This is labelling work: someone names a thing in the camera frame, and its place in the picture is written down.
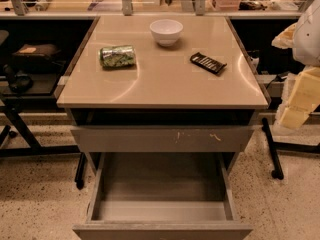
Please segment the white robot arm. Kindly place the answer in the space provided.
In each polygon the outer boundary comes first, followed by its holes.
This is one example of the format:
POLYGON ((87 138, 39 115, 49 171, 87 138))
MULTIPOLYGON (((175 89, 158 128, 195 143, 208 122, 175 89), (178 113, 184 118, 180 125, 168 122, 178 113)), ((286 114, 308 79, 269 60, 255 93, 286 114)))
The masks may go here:
POLYGON ((309 66, 320 66, 320 0, 299 18, 293 35, 293 58, 309 66))

